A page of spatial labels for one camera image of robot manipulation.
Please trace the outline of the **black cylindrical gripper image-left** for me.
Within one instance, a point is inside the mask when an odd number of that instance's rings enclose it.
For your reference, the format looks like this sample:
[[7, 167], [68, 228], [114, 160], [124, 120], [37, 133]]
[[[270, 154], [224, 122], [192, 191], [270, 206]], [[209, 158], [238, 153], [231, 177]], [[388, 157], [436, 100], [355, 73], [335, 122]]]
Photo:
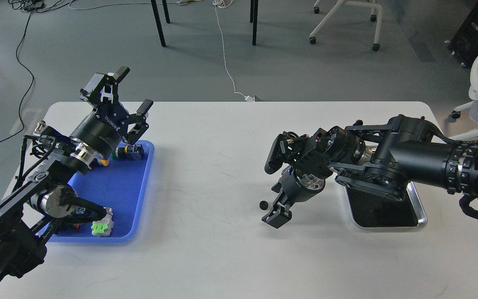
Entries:
[[129, 72], [122, 66], [114, 73], [96, 73], [80, 89], [80, 100], [93, 106], [93, 111], [70, 134], [72, 141], [108, 157], [121, 141], [134, 145], [148, 130], [147, 113], [154, 101], [144, 100], [135, 114], [128, 115], [118, 100], [118, 84]]

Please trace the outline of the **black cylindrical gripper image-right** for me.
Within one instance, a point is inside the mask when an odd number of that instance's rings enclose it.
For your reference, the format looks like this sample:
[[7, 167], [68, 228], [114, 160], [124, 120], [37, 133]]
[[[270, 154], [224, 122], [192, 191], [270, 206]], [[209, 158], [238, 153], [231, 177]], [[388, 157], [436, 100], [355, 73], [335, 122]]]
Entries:
[[261, 221], [280, 228], [292, 219], [290, 208], [295, 203], [324, 190], [326, 179], [333, 174], [331, 162], [359, 164], [365, 159], [365, 142], [341, 127], [319, 128], [313, 135], [282, 132], [275, 138], [264, 165], [268, 174], [281, 170], [281, 178], [271, 187], [277, 197]]

